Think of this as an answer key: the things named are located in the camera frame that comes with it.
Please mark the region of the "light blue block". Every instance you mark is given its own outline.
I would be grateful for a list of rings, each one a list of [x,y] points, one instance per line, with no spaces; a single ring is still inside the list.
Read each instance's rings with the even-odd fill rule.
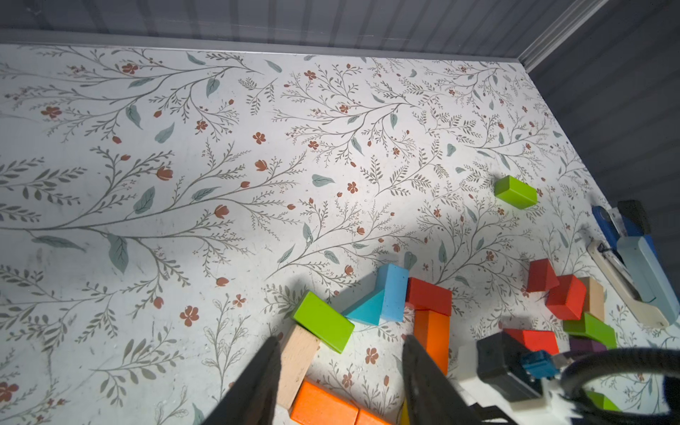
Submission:
[[[391,322],[402,322],[406,308],[409,272],[395,264],[379,267],[376,289],[384,292],[381,318]]]

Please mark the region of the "red block low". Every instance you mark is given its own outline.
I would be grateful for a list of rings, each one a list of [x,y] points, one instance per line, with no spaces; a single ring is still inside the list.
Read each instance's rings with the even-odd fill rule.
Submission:
[[[552,331],[504,329],[503,332],[533,352],[545,351],[551,355],[560,353],[557,337]]]

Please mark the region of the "orange block low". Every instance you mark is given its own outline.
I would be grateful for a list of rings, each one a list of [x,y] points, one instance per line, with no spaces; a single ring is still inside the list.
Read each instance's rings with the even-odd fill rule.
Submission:
[[[361,409],[358,412],[355,425],[391,425],[391,423],[366,409]]]

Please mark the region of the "beige wooden block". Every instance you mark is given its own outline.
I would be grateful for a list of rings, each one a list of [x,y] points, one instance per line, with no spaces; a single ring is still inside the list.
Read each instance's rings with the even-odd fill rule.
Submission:
[[[290,409],[297,397],[308,368],[313,362],[321,340],[299,324],[292,327],[281,352],[281,371],[277,390],[277,405]]]

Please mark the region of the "teal triangle block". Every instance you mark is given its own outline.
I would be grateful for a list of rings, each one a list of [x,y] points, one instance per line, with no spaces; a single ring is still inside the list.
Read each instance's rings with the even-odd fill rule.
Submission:
[[[374,290],[343,311],[342,315],[350,321],[377,326],[380,323],[384,306],[384,290]]]

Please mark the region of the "red triangle block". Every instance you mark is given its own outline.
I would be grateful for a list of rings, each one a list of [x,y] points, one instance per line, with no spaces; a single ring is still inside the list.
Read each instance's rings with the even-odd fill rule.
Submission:
[[[559,285],[558,277],[549,259],[534,260],[529,264],[527,292],[546,292]]]

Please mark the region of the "orange block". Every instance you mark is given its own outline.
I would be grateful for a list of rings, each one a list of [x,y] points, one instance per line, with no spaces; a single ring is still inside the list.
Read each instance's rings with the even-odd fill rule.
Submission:
[[[450,317],[431,310],[415,312],[414,336],[444,375],[448,374]]]
[[[358,407],[309,381],[302,382],[290,410],[292,421],[311,425],[353,425],[358,415]]]

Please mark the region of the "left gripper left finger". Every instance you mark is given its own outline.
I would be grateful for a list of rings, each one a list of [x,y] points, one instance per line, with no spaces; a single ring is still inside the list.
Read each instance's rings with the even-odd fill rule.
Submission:
[[[271,336],[203,424],[272,424],[281,369],[281,345]]]

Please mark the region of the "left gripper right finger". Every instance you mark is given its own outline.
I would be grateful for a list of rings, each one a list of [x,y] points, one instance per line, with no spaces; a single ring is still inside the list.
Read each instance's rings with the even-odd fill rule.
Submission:
[[[468,405],[415,336],[402,350],[402,375],[411,424],[469,424]]]

